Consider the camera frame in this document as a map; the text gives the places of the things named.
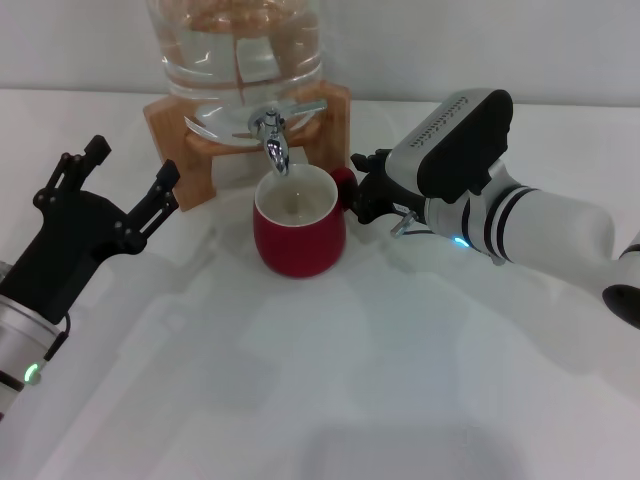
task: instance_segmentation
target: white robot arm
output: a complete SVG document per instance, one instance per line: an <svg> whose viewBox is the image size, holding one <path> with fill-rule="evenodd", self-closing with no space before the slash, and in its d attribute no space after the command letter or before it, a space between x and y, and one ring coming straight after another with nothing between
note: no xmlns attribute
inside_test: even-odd
<svg viewBox="0 0 640 480"><path fill-rule="evenodd" d="M602 208L521 185L500 156L513 102L503 90L459 92L393 150L352 160L367 172L354 196L361 223L386 213L485 254L591 293L640 328L640 233L612 258L614 225Z"/></svg>

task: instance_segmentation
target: water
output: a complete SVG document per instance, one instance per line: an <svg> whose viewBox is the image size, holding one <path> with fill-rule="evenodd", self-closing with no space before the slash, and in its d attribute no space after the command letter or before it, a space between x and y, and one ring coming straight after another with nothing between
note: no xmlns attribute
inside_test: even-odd
<svg viewBox="0 0 640 480"><path fill-rule="evenodd" d="M255 108L320 80L318 18L303 0L147 1L171 92L211 106L207 128L224 119L246 134Z"/></svg>
<svg viewBox="0 0 640 480"><path fill-rule="evenodd" d="M323 185L284 177L265 193L260 210L282 225L308 225L322 219L333 207L334 195Z"/></svg>

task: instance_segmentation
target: metal spigot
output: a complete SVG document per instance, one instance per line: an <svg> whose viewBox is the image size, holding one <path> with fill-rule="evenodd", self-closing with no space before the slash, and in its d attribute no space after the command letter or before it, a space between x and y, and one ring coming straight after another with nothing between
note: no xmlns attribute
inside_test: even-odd
<svg viewBox="0 0 640 480"><path fill-rule="evenodd" d="M271 160L276 174L289 174L289 145L284 136L285 121L299 115L311 117L314 113L327 109L327 101L319 100L290 108L257 110L249 118L249 131L264 145L264 151Z"/></svg>

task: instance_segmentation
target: white table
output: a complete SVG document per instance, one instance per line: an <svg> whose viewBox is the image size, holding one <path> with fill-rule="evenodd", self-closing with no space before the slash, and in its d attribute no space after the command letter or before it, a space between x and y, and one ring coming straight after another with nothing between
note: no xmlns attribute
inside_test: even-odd
<svg viewBox="0 0 640 480"><path fill-rule="evenodd" d="M154 99L0 92L0 258L38 231L31 200L59 155L96 133L114 152L87 188L141 198ZM352 150L393 147L433 108L354 102ZM617 253L640 229L639 109L518 106L504 158L525 184L608 208ZM247 165L266 160L232 160L218 199L99 270L0 427L0 478L638 478L640 332L543 275L394 241L390 217L351 218L329 273L279 277L251 231Z"/></svg>

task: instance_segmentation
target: red mug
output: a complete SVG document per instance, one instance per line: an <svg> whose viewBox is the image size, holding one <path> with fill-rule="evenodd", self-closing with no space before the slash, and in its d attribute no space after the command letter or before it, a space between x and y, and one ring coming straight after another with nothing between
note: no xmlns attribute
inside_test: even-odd
<svg viewBox="0 0 640 480"><path fill-rule="evenodd" d="M356 186L348 168L328 174L313 165L290 165L289 175L269 173L258 184L253 234L274 271L313 277L336 264L345 247L347 192Z"/></svg>

